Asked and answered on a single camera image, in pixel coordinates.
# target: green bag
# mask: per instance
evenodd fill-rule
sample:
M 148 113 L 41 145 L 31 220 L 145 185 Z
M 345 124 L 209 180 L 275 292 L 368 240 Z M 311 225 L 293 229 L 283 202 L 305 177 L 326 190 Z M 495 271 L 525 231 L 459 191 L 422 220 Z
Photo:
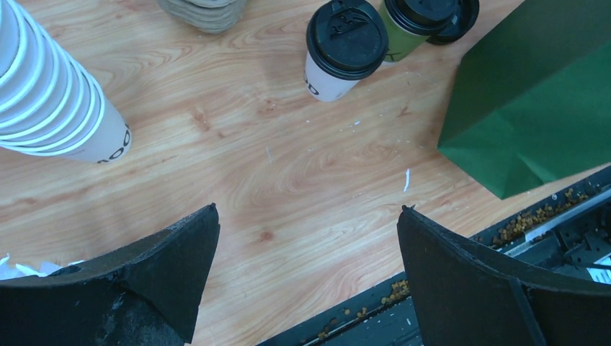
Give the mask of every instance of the green bag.
M 611 161 L 611 1 L 522 3 L 464 56 L 437 148 L 501 199 Z

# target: white plastic wrapper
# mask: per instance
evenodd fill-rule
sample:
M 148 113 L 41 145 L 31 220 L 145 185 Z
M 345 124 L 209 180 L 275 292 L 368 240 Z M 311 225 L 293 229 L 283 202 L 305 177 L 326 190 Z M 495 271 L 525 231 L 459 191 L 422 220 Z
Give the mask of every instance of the white plastic wrapper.
M 42 262 L 40 263 L 40 269 L 36 270 L 27 265 L 20 265 L 19 263 L 15 265 L 10 265 L 9 260 L 11 259 L 10 254 L 6 254 L 6 256 L 0 259 L 0 280 L 8 280 L 15 278 L 22 278 L 24 276 L 36 275 L 40 277 L 45 277 L 50 275 L 53 272 L 56 272 L 63 268 L 60 265 L 51 262 Z M 72 262 L 68 265 L 76 265 L 83 261 Z

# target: wooden surface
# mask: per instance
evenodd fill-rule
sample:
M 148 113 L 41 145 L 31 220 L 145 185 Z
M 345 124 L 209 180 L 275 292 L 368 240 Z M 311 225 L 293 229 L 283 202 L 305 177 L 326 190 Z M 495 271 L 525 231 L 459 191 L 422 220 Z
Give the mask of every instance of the wooden surface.
M 303 82 L 322 1 L 251 0 L 209 36 L 153 0 L 22 0 L 99 79 L 134 145 L 105 166 L 0 151 L 0 254 L 90 259 L 215 202 L 194 344 L 255 345 L 402 271 L 402 204 L 470 235 L 587 174 L 500 201 L 435 150 L 460 57 L 518 3 L 483 1 L 459 42 L 325 104 Z

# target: coffee cup lid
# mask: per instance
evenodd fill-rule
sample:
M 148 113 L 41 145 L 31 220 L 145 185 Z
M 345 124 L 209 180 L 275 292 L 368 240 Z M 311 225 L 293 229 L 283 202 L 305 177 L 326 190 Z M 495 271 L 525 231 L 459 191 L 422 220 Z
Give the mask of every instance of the coffee cup lid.
M 308 49 L 318 65 L 333 70 L 327 72 L 363 79 L 384 60 L 388 34 L 378 11 L 365 0 L 333 0 L 310 21 Z
M 457 41 L 471 30 L 479 15 L 479 0 L 459 0 L 458 6 L 452 22 L 439 34 L 429 37 L 428 43 L 447 45 Z
M 450 22 L 459 0 L 385 0 L 386 9 L 402 27 L 416 35 L 435 35 Z

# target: stack of white cups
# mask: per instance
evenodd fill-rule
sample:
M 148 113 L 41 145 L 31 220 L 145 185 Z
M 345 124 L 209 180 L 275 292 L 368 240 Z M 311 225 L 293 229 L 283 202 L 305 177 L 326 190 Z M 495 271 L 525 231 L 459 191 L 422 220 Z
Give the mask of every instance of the stack of white cups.
M 0 0 L 0 146 L 106 163 L 131 132 L 96 79 L 14 0 Z

